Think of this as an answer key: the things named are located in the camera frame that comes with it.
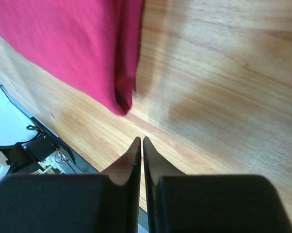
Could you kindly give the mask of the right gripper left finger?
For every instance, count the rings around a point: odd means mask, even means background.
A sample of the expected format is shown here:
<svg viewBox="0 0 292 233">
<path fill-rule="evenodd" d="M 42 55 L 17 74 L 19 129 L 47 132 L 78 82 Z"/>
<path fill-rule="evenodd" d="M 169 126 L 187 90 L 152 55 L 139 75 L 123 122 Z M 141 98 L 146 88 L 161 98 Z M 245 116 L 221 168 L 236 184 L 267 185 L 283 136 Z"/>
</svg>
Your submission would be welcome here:
<svg viewBox="0 0 292 233">
<path fill-rule="evenodd" d="M 100 172 L 105 178 L 100 201 L 100 233 L 136 233 L 141 180 L 141 139 Z"/>
</svg>

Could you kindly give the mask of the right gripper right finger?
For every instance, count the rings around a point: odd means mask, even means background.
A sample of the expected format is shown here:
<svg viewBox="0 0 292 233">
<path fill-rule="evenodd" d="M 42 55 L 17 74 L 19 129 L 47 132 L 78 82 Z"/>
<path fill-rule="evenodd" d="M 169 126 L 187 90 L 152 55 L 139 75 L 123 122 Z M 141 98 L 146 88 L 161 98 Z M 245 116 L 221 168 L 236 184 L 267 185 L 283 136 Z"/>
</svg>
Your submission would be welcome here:
<svg viewBox="0 0 292 233">
<path fill-rule="evenodd" d="M 143 140 L 144 171 L 149 231 L 181 233 L 181 215 L 187 205 L 186 176 L 165 159 L 149 137 Z"/>
</svg>

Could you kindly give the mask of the bright red t shirt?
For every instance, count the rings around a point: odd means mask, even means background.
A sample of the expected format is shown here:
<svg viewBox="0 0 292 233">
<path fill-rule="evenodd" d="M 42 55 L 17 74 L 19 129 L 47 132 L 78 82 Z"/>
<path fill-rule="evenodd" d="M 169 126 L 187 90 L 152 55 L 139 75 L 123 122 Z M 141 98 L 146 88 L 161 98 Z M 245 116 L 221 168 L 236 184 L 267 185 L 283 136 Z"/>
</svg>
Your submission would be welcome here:
<svg viewBox="0 0 292 233">
<path fill-rule="evenodd" d="M 141 0 L 0 0 L 0 36 L 112 113 L 132 107 Z"/>
</svg>

